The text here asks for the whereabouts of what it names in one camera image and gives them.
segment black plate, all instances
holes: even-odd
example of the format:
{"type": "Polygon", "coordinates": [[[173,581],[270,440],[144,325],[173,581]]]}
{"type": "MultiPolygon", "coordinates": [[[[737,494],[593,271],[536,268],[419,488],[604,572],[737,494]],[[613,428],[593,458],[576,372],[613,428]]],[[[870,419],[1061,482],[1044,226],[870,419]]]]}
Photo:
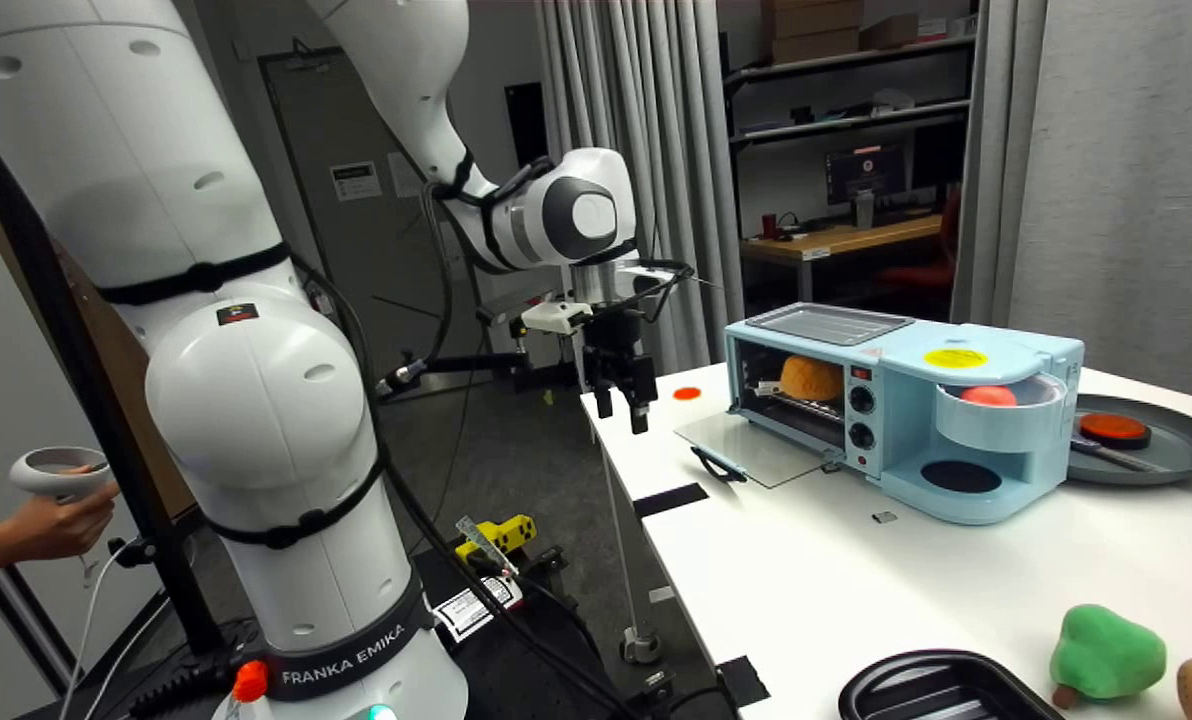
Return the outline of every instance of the black plate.
{"type": "Polygon", "coordinates": [[[1082,410],[1115,410],[1115,416],[1131,416],[1131,419],[1147,424],[1150,445],[1120,447],[1120,450],[1150,458],[1164,472],[1131,472],[1131,468],[1120,468],[1112,458],[1070,447],[1070,465],[1069,465],[1070,482],[1154,488],[1154,482],[1186,482],[1192,481],[1192,416],[1158,406],[1158,403],[1122,400],[1122,394],[1077,394],[1077,424],[1082,410]]]}

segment white table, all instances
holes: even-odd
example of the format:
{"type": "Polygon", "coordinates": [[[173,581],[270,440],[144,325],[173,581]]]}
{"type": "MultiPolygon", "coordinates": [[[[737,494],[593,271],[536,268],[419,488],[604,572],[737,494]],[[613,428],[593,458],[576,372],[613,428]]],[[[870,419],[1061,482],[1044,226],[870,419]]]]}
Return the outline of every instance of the white table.
{"type": "MultiPolygon", "coordinates": [[[[1192,416],[1192,394],[1082,372],[1082,392],[1134,394],[1192,416]]],[[[1192,657],[1192,482],[1115,493],[1061,488],[997,527],[952,527],[870,493],[861,475],[780,488],[710,481],[674,428],[729,406],[723,365],[664,375],[650,428],[623,403],[593,428],[626,501],[700,482],[707,501],[642,514],[710,664],[751,658],[767,698],[751,720],[836,717],[864,664],[907,649],[970,649],[1052,696],[1046,652],[1070,605],[1106,605],[1154,628],[1169,676],[1134,704],[1079,717],[1181,717],[1173,673],[1192,657]]]]}

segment person's arm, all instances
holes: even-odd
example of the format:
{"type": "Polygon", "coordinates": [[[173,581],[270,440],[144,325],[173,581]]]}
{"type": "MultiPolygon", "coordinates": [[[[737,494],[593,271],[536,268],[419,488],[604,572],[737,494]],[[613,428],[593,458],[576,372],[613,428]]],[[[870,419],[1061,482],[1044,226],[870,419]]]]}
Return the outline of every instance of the person's arm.
{"type": "Polygon", "coordinates": [[[111,509],[117,482],[95,488],[79,505],[32,494],[21,513],[0,520],[0,567],[88,550],[105,534],[111,509]]]}

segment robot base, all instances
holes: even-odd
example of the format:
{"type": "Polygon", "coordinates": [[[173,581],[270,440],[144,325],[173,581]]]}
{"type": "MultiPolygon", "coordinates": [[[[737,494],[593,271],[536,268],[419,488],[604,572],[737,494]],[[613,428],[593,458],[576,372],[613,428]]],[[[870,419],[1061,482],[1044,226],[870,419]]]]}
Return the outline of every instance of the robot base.
{"type": "Polygon", "coordinates": [[[234,704],[230,696],[212,720],[465,720],[468,681],[440,649],[437,630],[414,630],[407,649],[379,673],[316,696],[316,698],[254,698],[234,704]]]}

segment green object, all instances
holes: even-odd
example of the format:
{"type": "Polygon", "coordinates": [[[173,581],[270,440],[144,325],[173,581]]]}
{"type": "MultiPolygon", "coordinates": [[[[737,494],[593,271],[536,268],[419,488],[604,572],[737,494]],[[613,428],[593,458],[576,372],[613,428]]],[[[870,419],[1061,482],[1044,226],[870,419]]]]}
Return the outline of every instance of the green object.
{"type": "Polygon", "coordinates": [[[1164,676],[1164,640],[1098,605],[1077,605],[1065,614],[1046,676],[1079,698],[1128,698],[1164,676]]]}

